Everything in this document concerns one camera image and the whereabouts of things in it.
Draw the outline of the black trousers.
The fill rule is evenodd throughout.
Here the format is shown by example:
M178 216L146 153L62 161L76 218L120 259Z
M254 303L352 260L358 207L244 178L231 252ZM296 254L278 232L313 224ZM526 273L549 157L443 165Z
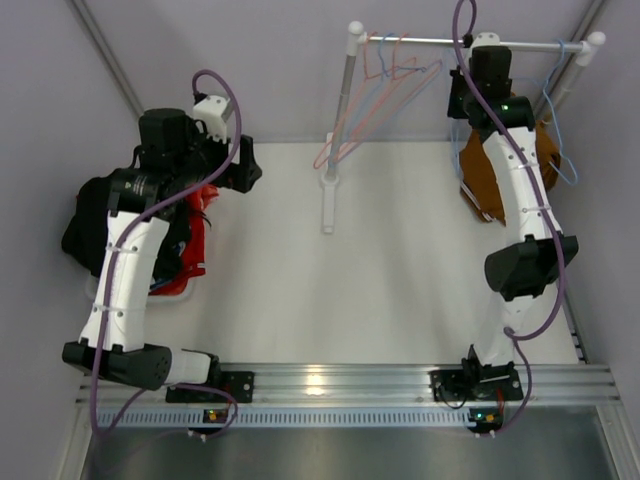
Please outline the black trousers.
M62 250L90 274L101 275L107 243L107 202L111 178L94 177L76 196L76 209L61 240Z

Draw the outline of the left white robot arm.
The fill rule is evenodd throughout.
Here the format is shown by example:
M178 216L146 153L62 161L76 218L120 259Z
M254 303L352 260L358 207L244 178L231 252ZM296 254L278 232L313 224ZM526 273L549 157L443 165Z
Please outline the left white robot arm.
M219 382L213 354L149 344L144 325L157 262L171 227L185 217L185 199L205 187L249 192L262 170L252 137L229 139L202 106L193 113L150 109L138 120L136 164L108 177L103 207L103 263L90 316L62 360L94 379L144 390Z

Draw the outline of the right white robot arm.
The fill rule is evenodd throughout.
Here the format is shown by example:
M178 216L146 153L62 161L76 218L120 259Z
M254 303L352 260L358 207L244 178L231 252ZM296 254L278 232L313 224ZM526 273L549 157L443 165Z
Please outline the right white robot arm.
M562 307L566 268L578 241L563 233L548 201L529 100L512 93L512 52L473 46L453 71L448 115L465 119L488 157L502 201L505 245L484 262L494 310L471 346L481 365L513 360L515 346L541 336Z

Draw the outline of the red trousers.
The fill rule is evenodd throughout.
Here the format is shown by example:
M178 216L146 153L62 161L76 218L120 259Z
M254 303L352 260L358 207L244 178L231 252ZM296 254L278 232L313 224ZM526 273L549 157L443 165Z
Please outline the red trousers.
M190 238L180 255L182 265L174 281L187 281L206 273L205 238L206 230L211 223L198 203L188 201L186 208Z

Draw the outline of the blue patterned trousers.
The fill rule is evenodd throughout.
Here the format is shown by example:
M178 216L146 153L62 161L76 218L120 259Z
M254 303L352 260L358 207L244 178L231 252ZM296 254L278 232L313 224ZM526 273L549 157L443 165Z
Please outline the blue patterned trousers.
M186 241L177 242L170 248L170 252L172 255L175 255L178 258L180 258L183 255L187 246L188 246L188 243Z

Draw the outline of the orange white patterned trousers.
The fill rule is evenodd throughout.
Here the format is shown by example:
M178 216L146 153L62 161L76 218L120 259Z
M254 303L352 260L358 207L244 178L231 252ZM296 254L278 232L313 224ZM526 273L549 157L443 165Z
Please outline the orange white patterned trousers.
M155 270L150 286L150 294L152 295L177 295L181 293L188 281L174 281L174 277L181 269L181 258L172 255L170 248L177 242L188 241L190 238L189 222L186 214L186 203L188 201L198 203L204 211L219 196L218 189L215 186L207 185L195 193L190 194L184 200L180 201L176 208L176 216L170 225L169 231L163 240L161 250L155 265Z

